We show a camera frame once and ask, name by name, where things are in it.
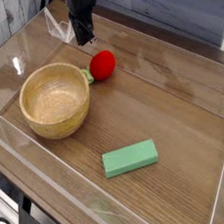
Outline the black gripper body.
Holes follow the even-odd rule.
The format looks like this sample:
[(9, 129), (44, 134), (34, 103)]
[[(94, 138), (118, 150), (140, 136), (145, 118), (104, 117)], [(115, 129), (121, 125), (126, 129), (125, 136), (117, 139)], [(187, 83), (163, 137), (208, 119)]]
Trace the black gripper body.
[(97, 0), (66, 0), (70, 18), (90, 18)]

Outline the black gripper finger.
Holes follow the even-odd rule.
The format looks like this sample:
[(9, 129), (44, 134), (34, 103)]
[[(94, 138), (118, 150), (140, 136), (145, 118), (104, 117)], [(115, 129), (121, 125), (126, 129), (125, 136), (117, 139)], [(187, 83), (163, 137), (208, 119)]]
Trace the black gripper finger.
[(71, 13), (68, 13), (68, 17), (72, 23), (77, 44), (84, 45), (86, 43), (86, 36), (84, 35), (84, 28), (81, 21), (77, 17), (74, 17)]
[(82, 43), (86, 44), (87, 42), (92, 41), (94, 38), (94, 23), (92, 21), (92, 15), (83, 15), (82, 16)]

